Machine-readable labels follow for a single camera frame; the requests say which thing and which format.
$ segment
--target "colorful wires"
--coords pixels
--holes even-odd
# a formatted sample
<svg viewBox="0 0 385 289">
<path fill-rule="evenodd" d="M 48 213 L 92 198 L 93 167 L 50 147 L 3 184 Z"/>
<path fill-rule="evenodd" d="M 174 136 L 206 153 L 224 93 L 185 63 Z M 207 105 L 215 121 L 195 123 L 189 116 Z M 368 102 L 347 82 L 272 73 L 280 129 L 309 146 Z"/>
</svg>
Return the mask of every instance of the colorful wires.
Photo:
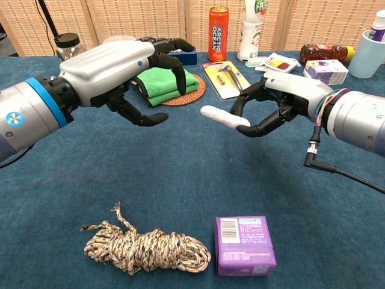
<svg viewBox="0 0 385 289">
<path fill-rule="evenodd" d="M 339 96 L 341 93 L 345 93 L 349 91 L 349 89 L 336 89 L 332 92 L 328 93 L 322 101 L 319 102 L 317 109 L 316 109 L 316 118 L 315 118 L 315 125 L 321 126 L 322 123 L 322 115 L 324 114 L 326 106 L 337 96 Z"/>
</svg>

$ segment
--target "black lid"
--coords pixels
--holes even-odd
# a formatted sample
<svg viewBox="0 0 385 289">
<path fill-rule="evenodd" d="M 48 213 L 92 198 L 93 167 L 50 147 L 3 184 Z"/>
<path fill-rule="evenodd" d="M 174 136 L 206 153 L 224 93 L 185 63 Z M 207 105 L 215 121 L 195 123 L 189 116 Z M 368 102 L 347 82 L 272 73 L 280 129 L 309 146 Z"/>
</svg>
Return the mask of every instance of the black lid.
<svg viewBox="0 0 385 289">
<path fill-rule="evenodd" d="M 55 44 L 59 48 L 69 48 L 80 43 L 76 33 L 64 33 L 55 37 Z"/>
</svg>

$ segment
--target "brown bottle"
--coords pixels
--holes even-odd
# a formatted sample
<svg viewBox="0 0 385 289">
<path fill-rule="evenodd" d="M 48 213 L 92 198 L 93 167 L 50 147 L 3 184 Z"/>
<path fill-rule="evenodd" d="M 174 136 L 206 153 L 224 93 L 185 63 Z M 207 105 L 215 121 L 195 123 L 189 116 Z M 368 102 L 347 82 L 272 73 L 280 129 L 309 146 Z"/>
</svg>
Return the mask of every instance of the brown bottle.
<svg viewBox="0 0 385 289">
<path fill-rule="evenodd" d="M 308 60 L 328 59 L 350 61 L 354 52 L 353 46 L 307 44 L 301 48 L 300 63 L 305 65 Z"/>
</svg>

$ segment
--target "coiled rope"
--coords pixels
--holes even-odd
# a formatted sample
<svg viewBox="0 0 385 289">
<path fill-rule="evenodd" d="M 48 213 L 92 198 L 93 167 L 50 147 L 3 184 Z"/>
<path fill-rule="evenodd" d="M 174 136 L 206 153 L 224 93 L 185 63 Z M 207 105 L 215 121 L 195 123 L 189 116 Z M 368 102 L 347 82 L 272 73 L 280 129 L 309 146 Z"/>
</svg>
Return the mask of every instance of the coiled rope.
<svg viewBox="0 0 385 289">
<path fill-rule="evenodd" d="M 192 273 L 207 268 L 211 254 L 200 241 L 175 232 L 167 235 L 160 229 L 141 235 L 122 217 L 119 203 L 113 211 L 128 228 L 125 233 L 107 221 L 100 225 L 83 225 L 81 228 L 81 231 L 100 230 L 84 247 L 84 253 L 95 261 L 112 261 L 116 267 L 130 275 L 141 269 L 149 272 L 158 267 Z"/>
</svg>

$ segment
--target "small box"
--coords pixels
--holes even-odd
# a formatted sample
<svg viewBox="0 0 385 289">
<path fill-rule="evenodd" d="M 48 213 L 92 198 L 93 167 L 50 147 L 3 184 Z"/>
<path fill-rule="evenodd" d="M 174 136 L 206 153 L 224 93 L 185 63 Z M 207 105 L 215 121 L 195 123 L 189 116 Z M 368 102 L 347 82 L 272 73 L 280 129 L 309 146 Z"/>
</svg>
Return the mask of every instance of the small box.
<svg viewBox="0 0 385 289">
<path fill-rule="evenodd" d="M 191 52 L 182 51 L 181 49 L 173 50 L 168 53 L 171 56 L 177 57 L 183 65 L 196 65 L 197 60 L 197 50 L 194 47 L 194 50 Z"/>
<path fill-rule="evenodd" d="M 276 257 L 265 216 L 217 217 L 218 276 L 268 276 Z"/>
<path fill-rule="evenodd" d="M 321 80 L 327 85 L 342 84 L 349 70 L 338 60 L 309 60 L 306 62 L 303 75 Z"/>
</svg>

